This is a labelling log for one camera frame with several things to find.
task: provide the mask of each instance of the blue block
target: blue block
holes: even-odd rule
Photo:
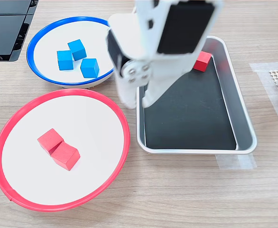
[[[75,40],[68,43],[69,49],[72,51],[74,60],[77,61],[82,58],[86,58],[85,48],[81,40]]]
[[[59,70],[73,70],[73,57],[71,51],[57,51]]]
[[[85,78],[98,77],[99,66],[98,66],[97,60],[95,58],[83,59],[80,69],[81,69],[83,77],[85,77]]]

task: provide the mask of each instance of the tape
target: tape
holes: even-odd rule
[[[216,155],[221,170],[253,170],[257,167],[253,153],[246,155]]]
[[[273,79],[271,73],[269,73],[274,69],[278,69],[278,62],[252,63],[250,67],[257,73],[278,116],[278,88],[275,79]]]

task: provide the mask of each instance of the table surface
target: table surface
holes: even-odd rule
[[[40,1],[17,62],[0,62],[0,131],[23,105],[59,89],[28,67],[26,49],[47,24],[71,16],[107,19],[131,12],[131,1]],[[120,104],[113,78],[96,86],[120,105],[130,152],[116,180],[90,202],[40,213],[10,202],[0,190],[0,228],[278,228],[278,116],[249,63],[278,62],[278,0],[227,1],[211,35],[228,47],[258,137],[257,168],[220,170],[212,155],[149,155],[136,142],[135,110]]]

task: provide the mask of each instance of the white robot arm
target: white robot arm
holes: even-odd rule
[[[192,70],[222,6],[222,0],[135,0],[136,13],[109,19],[108,51],[118,94],[136,107],[136,90],[148,85],[144,108]]]

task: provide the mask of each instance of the red block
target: red block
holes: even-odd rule
[[[79,160],[80,154],[76,148],[62,142],[51,157],[58,165],[70,171]]]
[[[60,143],[64,142],[64,139],[52,128],[38,138],[38,142],[42,148],[46,150],[49,155],[51,155]]]
[[[206,70],[207,65],[210,62],[211,57],[212,57],[212,54],[210,54],[210,53],[207,53],[204,51],[200,52],[198,59],[193,68],[204,72]]]

